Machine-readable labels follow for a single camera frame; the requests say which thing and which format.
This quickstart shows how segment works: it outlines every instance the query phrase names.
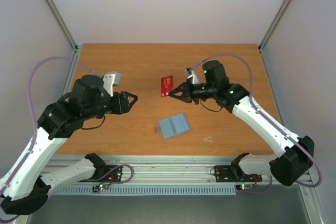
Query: wooden tabletop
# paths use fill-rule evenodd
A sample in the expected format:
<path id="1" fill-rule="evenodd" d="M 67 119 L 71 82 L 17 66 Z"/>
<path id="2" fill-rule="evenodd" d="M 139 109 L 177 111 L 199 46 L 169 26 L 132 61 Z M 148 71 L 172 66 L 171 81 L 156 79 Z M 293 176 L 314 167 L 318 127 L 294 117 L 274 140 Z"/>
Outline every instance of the wooden tabletop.
<path id="1" fill-rule="evenodd" d="M 271 154 L 272 150 L 247 124 L 228 113 L 210 112 L 200 104 L 187 104 L 161 97 L 161 78 L 173 75 L 174 87 L 186 80 L 184 70 L 204 58 L 230 52 L 246 59 L 254 74 L 254 97 L 277 118 L 275 105 L 256 45 L 219 44 L 84 44 L 79 61 L 103 75 L 108 71 L 122 74 L 115 91 L 127 91 L 139 97 L 132 110 L 123 115 L 107 115 L 96 130 L 76 131 L 58 150 L 58 154 L 124 154 L 124 155 L 238 155 Z M 249 89 L 249 76 L 242 62 L 231 57 L 217 58 L 223 63 L 232 83 Z M 202 67 L 196 69 L 204 81 Z M 87 74 L 77 67 L 74 80 Z M 205 102 L 216 110 L 214 101 Z M 161 139 L 156 132 L 158 120 L 185 113 L 192 128 L 181 135 Z M 92 119 L 85 127 L 96 126 Z"/>

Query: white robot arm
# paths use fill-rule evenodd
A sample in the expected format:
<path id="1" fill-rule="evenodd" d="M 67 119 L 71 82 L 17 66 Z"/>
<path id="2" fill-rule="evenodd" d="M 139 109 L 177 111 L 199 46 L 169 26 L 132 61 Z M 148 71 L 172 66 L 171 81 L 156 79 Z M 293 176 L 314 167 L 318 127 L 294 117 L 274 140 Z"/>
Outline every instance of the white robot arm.
<path id="1" fill-rule="evenodd" d="M 118 72 L 109 72 L 103 78 L 83 76 L 75 82 L 71 92 L 46 107 L 37 120 L 37 137 L 33 149 L 29 150 L 32 138 L 14 166 L 0 179 L 0 190 L 4 197 L 1 207 L 5 213 L 32 214 L 60 189 L 102 175 L 106 164 L 94 153 L 54 173 L 40 174 L 55 151 L 75 130 L 82 128 L 84 121 L 101 119 L 106 114 L 124 114 L 131 110 L 138 97 L 125 91 L 113 92 L 113 86 L 119 84 L 120 78 Z"/>
<path id="2" fill-rule="evenodd" d="M 285 186 L 292 185 L 312 166 L 312 161 L 294 142 L 313 156 L 313 140 L 308 136 L 301 138 L 286 129 L 261 108 L 245 88 L 229 83 L 223 65 L 217 60 L 204 63 L 203 71 L 206 82 L 199 83 L 194 70 L 187 69 L 187 81 L 171 91 L 169 96 L 196 104 L 200 100 L 213 98 L 219 106 L 242 119 L 267 142 L 274 155 L 243 153 L 232 161 L 231 170 L 237 181 L 243 175 L 262 174 L 274 176 Z"/>

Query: metal enclosure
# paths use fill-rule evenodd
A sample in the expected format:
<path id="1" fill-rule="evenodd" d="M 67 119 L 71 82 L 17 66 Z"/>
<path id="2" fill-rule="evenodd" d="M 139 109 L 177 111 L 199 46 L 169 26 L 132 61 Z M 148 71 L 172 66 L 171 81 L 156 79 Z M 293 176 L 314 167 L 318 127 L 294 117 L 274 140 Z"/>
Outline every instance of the metal enclosure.
<path id="1" fill-rule="evenodd" d="M 6 88 L 2 90 L 2 93 L 6 94 L 2 102 L 12 104 L 10 108 L 2 106 L 2 115 L 6 116 L 1 121 L 1 130 L 4 139 L 13 139 L 15 144 L 6 142 L 9 143 L 5 146 L 10 150 L 8 153 L 2 151 L 3 148 L 0 149 L 1 161 L 4 164 L 0 166 L 0 175 L 11 166 L 30 136 L 31 126 L 24 98 L 25 82 L 22 82 L 22 79 L 25 80 L 33 65 L 44 58 L 72 55 L 71 46 L 75 45 L 69 31 L 66 31 L 65 36 L 57 24 L 58 21 L 61 27 L 66 29 L 62 17 L 56 15 L 56 21 L 44 0 L 34 0 L 34 4 L 29 0 L 17 0 L 17 4 L 9 0 L 3 2 L 6 8 L 0 11 L 0 18 L 6 22 L 5 29 L 0 32 L 1 43 L 5 48 L 2 59 L 12 55 L 10 60 L 6 57 L 6 65 L 3 65 L 3 82 L 12 74 L 10 71 L 13 70 L 13 66 L 19 70 L 18 74 L 13 76 L 10 85 L 1 85 Z M 332 86 L 335 77 L 335 62 L 330 55 L 334 52 L 332 38 L 336 30 L 332 21 L 336 6 L 333 0 L 313 0 L 313 3 L 312 5 L 312 0 L 292 0 L 282 19 L 274 26 L 276 29 L 262 48 L 262 52 L 284 124 L 299 134 L 309 134 L 316 142 L 316 155 L 325 175 L 324 183 L 317 189 L 318 197 L 314 189 L 299 186 L 286 188 L 278 185 L 274 186 L 270 193 L 262 196 L 53 196 L 43 209 L 30 217 L 19 218 L 15 223 L 332 223 L 335 218 L 332 203 L 336 195 L 335 190 L 330 190 L 333 188 L 335 176 L 331 166 L 336 145 L 330 139 L 333 139 L 336 132 L 333 126 L 335 94 L 329 86 Z M 21 19 L 22 15 L 18 13 L 25 13 L 26 19 Z M 71 45 L 68 44 L 67 38 L 71 40 Z M 194 42 L 199 42 L 199 38 L 194 39 Z M 72 57 L 77 59 L 79 53 L 80 50 Z M 22 54 L 29 57 L 16 57 Z M 58 97 L 66 68 L 66 64 L 59 63 L 40 72 L 33 91 L 33 99 L 37 101 L 36 113 L 40 113 L 45 104 Z M 73 65 L 70 66 L 62 92 L 69 88 L 74 69 Z M 53 92 L 46 92 L 45 87 L 49 87 Z M 20 125 L 15 127 L 20 130 L 16 131 L 11 126 L 17 123 L 18 115 L 22 120 Z M 45 172 L 71 164 L 79 158 L 56 156 Z M 165 184 L 169 174 L 156 179 L 148 178 L 145 174 L 148 170 L 146 165 L 162 169 L 162 164 L 169 169 L 179 170 L 182 175 L 190 173 L 187 180 L 180 179 L 173 182 L 174 184 L 215 185 L 209 177 L 209 167 L 214 163 L 231 160 L 232 157 L 179 157 L 175 161 L 172 160 L 174 157 L 156 156 L 114 158 L 117 163 L 129 161 L 131 164 L 133 162 L 134 166 L 138 164 L 137 172 L 140 176 L 133 181 L 134 185 Z M 142 158 L 150 158 L 151 161 L 142 161 Z M 114 163 L 111 156 L 104 157 L 104 160 Z M 189 167 L 176 167 L 185 164 Z M 198 174 L 193 175 L 187 168 L 191 168 L 192 172 L 198 169 Z M 304 179 L 309 179 L 309 175 L 305 175 Z M 319 201 L 322 202 L 326 216 L 323 215 Z"/>

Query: purple cable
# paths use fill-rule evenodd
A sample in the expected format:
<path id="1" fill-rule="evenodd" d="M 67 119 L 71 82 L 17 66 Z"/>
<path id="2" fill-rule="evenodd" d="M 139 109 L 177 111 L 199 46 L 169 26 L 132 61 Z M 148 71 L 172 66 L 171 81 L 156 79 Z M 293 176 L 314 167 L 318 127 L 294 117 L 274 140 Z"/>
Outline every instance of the purple cable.
<path id="1" fill-rule="evenodd" d="M 250 75 L 250 95 L 249 95 L 249 100 L 251 105 L 253 106 L 253 108 L 267 121 L 269 122 L 274 128 L 276 128 L 284 137 L 286 137 L 287 139 L 289 139 L 294 145 L 296 145 L 314 164 L 314 166 L 316 167 L 317 173 L 319 175 L 319 179 L 316 182 L 316 184 L 305 184 L 302 183 L 300 181 L 296 181 L 297 184 L 301 185 L 301 186 L 306 186 L 306 187 L 317 187 L 322 183 L 322 171 L 320 166 L 317 164 L 316 160 L 301 146 L 299 145 L 292 137 L 288 136 L 287 133 L 285 131 L 283 131 L 279 126 L 277 126 L 267 115 L 265 115 L 263 112 L 258 111 L 257 106 L 254 104 L 253 101 L 253 74 L 252 74 L 252 69 L 251 66 L 248 64 L 248 62 L 243 59 L 242 57 L 235 55 L 235 54 L 217 54 L 217 55 L 213 55 L 210 57 L 207 57 L 206 59 L 200 61 L 199 63 L 197 63 L 195 66 L 193 66 L 191 69 L 194 69 L 196 67 L 198 67 L 199 65 L 201 65 L 202 63 L 211 60 L 213 58 L 219 57 L 219 56 L 231 56 L 234 58 L 239 59 L 240 61 L 242 61 L 245 66 L 247 67 L 248 73 Z"/>
<path id="2" fill-rule="evenodd" d="M 84 181 L 87 181 L 87 182 L 99 182 L 101 179 L 105 178 L 106 176 L 108 176 L 111 172 L 113 172 L 114 170 L 120 168 L 120 167 L 128 167 L 130 170 L 131 170 L 131 176 L 126 179 L 125 181 L 122 181 L 122 182 L 112 182 L 113 184 L 125 184 L 127 182 L 129 182 L 133 176 L 134 176 L 134 169 L 132 166 L 130 165 L 127 165 L 127 164 L 124 164 L 124 165 L 118 165 L 116 167 L 114 167 L 113 169 L 110 169 L 106 174 L 104 174 L 103 176 L 101 176 L 99 179 L 95 180 L 95 179 L 85 179 Z"/>
<path id="3" fill-rule="evenodd" d="M 66 61 L 70 61 L 72 63 L 75 63 L 81 67 L 83 67 L 84 69 L 88 70 L 91 74 L 94 74 L 96 76 L 102 77 L 101 75 L 95 73 L 94 71 L 92 71 L 91 69 L 89 69 L 87 66 L 85 66 L 84 64 L 69 59 L 67 57 L 50 57 L 47 58 L 45 60 L 42 60 L 40 63 L 38 63 L 33 70 L 30 73 L 29 76 L 29 80 L 28 80 L 28 87 L 27 87 L 27 100 L 28 100 L 28 107 L 29 107 L 29 112 L 30 112 L 30 117 L 31 120 L 33 122 L 33 137 L 32 137 L 32 143 L 30 144 L 29 147 L 29 151 L 32 151 L 36 142 L 36 137 L 37 137 L 37 123 L 36 123 L 36 117 L 35 117 L 35 113 L 34 113 L 34 109 L 33 109 L 33 104 L 32 104 L 32 96 L 30 95 L 30 90 L 31 90 L 31 82 L 33 80 L 33 76 L 36 72 L 36 70 L 43 65 L 46 62 L 52 61 L 52 60 L 66 60 Z M 28 156 L 29 156 L 30 152 L 26 153 L 23 158 L 21 159 L 21 161 L 18 163 L 18 165 L 15 167 L 15 169 L 13 170 L 12 174 L 8 177 L 8 180 L 5 182 L 5 186 L 0 190 L 0 195 L 2 195 L 6 189 L 6 187 L 9 185 L 9 183 L 12 181 L 13 177 L 17 174 L 18 170 L 21 168 L 21 166 L 24 164 L 24 162 L 27 160 Z M 15 220 L 16 218 L 18 218 L 18 216 L 15 216 L 14 218 L 10 219 L 10 220 L 3 220 L 0 219 L 0 223 L 10 223 L 13 220 Z"/>

